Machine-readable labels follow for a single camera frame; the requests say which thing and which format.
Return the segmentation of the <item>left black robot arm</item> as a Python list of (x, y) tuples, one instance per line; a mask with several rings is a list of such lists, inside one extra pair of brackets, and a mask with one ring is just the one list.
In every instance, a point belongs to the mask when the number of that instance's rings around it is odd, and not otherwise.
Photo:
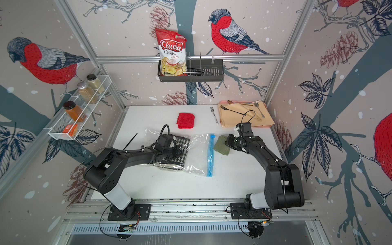
[(84, 179), (111, 203), (111, 211), (123, 219), (136, 215), (135, 202), (119, 184), (128, 167), (144, 164), (174, 164), (185, 162), (188, 140), (180, 142), (172, 134), (160, 134), (155, 143), (140, 150), (105, 148), (84, 173)]

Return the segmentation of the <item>pink tray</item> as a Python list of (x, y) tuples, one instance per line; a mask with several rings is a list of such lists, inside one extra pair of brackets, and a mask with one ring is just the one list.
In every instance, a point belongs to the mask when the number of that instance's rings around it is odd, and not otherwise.
[(219, 105), (229, 105), (229, 104), (242, 104), (242, 105), (255, 105), (255, 102), (245, 102), (245, 101), (220, 101)]

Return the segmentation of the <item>black fork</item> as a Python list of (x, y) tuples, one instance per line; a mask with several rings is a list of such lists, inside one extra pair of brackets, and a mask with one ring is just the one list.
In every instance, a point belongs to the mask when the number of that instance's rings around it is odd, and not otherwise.
[(244, 113), (240, 113), (240, 112), (237, 112), (237, 111), (234, 111), (234, 110), (228, 109), (228, 108), (224, 107), (223, 105), (220, 105), (220, 108), (221, 108), (222, 110), (224, 110), (224, 111), (235, 112), (235, 113), (237, 113), (237, 114), (240, 114), (240, 115), (243, 115), (243, 116), (245, 116), (245, 115), (246, 115), (246, 114), (244, 114)]

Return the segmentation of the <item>red Chuba chips bag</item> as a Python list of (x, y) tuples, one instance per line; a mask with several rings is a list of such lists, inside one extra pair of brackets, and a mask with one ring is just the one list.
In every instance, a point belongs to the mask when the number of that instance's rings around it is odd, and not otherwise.
[(160, 54), (161, 76), (182, 76), (186, 73), (186, 38), (177, 32), (155, 29)]

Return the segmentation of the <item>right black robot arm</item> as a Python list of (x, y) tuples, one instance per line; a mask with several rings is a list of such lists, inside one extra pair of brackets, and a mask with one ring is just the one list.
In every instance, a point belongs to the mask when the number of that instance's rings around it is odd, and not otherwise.
[(276, 210), (304, 206), (299, 168), (278, 158), (259, 136), (235, 137), (229, 134), (225, 145), (253, 156), (265, 170), (264, 190), (247, 195), (247, 209)]

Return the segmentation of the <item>beige spice jar middle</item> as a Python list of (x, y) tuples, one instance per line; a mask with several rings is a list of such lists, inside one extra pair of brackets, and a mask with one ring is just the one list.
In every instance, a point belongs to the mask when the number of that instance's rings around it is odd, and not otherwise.
[(94, 90), (85, 82), (78, 83), (77, 87), (79, 89), (80, 96), (86, 103), (96, 104), (99, 101), (99, 98), (96, 96)]

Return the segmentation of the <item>olive green knitted scarf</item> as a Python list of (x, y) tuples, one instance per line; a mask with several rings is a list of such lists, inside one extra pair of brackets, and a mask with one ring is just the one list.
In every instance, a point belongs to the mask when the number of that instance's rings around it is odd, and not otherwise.
[(216, 152), (225, 156), (228, 156), (230, 153), (230, 147), (226, 145), (227, 138), (227, 136), (220, 135), (213, 148)]

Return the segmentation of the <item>beige cloth napkin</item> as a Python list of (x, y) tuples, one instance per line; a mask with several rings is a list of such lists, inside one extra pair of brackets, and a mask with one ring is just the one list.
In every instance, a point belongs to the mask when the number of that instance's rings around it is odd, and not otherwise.
[[(261, 111), (265, 115), (265, 118), (263, 118), (261, 122), (258, 121), (251, 122), (251, 126), (256, 128), (270, 128), (275, 124), (275, 122), (270, 116), (266, 104), (262, 101), (256, 101), (256, 102), (259, 102), (261, 104)], [(244, 113), (244, 107), (240, 104), (231, 104), (231, 105), (223, 105), (223, 106), (228, 109), (240, 113)], [(224, 128), (234, 128), (237, 124), (241, 123), (242, 121), (243, 115), (237, 114), (235, 112), (224, 111), (220, 108), (220, 105), (218, 105), (218, 111), (219, 111), (220, 123)]]

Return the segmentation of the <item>black white houndstooth scarf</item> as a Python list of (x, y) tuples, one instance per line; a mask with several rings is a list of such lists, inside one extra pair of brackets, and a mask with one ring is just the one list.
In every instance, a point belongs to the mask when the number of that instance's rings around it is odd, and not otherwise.
[(190, 143), (191, 140), (187, 137), (161, 133), (151, 144), (151, 147), (157, 151), (151, 163), (160, 168), (184, 170)]

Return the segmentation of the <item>beige spice jar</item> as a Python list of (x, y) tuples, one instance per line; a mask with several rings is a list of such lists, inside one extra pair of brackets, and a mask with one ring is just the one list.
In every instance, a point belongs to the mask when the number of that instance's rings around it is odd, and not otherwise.
[(77, 87), (79, 89), (80, 96), (86, 103), (96, 104), (99, 101), (99, 98), (96, 96), (94, 90), (85, 82), (78, 83)]
[(89, 74), (87, 76), (88, 85), (96, 91), (98, 94), (105, 92), (105, 87), (102, 85), (101, 80), (95, 74)]

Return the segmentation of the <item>black wall basket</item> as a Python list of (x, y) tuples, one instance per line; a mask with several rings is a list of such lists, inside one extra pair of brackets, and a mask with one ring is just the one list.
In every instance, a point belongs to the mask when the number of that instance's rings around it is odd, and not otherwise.
[(219, 82), (224, 78), (222, 60), (187, 60), (184, 66), (170, 66), (167, 62), (158, 64), (158, 78), (161, 82)]

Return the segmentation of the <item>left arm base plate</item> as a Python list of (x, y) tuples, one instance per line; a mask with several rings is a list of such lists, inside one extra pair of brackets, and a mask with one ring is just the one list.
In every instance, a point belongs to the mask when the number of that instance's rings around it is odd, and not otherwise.
[(132, 204), (124, 210), (110, 205), (108, 221), (145, 221), (149, 219), (151, 204)]

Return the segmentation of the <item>silver spoon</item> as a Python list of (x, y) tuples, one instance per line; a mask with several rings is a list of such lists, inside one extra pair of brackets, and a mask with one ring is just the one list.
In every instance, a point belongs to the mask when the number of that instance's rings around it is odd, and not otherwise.
[(254, 102), (254, 106), (259, 110), (262, 118), (265, 118), (265, 115), (263, 114), (263, 112), (261, 111), (261, 104), (259, 102)]

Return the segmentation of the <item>red knitted scarf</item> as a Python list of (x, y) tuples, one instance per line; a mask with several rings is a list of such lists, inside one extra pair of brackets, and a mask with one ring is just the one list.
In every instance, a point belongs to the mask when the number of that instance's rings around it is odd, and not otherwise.
[(179, 129), (192, 129), (195, 124), (195, 116), (192, 113), (179, 113), (176, 124)]

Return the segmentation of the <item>clear plastic vacuum bag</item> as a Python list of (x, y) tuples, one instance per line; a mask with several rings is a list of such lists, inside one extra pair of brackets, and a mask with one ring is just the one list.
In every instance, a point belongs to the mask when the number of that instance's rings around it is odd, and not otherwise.
[(183, 171), (190, 174), (208, 176), (208, 166), (212, 162), (210, 156), (211, 134), (174, 135), (174, 143), (181, 154), (172, 159), (164, 159), (153, 163), (155, 167), (168, 171)]

